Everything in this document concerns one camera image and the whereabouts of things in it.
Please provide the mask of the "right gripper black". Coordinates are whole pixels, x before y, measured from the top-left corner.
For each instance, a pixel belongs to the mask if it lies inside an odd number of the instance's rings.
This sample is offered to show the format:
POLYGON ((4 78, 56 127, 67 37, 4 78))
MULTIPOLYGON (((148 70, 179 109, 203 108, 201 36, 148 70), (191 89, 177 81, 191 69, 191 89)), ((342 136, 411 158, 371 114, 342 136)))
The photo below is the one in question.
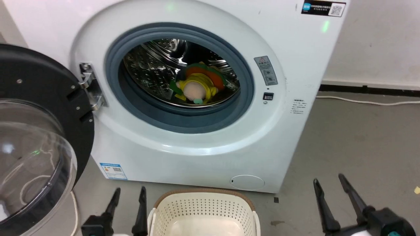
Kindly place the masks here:
POLYGON ((314 178, 313 186, 324 234, 328 236, 417 235, 415 228, 408 220, 397 215, 388 207, 376 210, 372 205, 367 205, 344 174, 339 173, 338 178, 354 208, 357 224, 341 228, 327 204, 320 182, 314 178))

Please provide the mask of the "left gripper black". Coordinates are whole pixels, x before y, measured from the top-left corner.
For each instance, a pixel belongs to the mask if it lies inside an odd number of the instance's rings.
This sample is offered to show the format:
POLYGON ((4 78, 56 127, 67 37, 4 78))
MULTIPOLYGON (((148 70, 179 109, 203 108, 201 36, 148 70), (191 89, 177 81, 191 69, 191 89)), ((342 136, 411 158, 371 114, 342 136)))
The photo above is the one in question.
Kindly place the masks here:
MULTIPOLYGON (((120 194, 121 188, 116 188, 105 212, 100 216, 90 215, 88 217, 81 226, 83 236, 112 236, 114 234, 112 222, 119 203, 120 194)), ((132 227, 132 234, 133 236, 148 236, 147 192, 144 186, 141 187, 138 202, 138 213, 135 224, 132 227)))

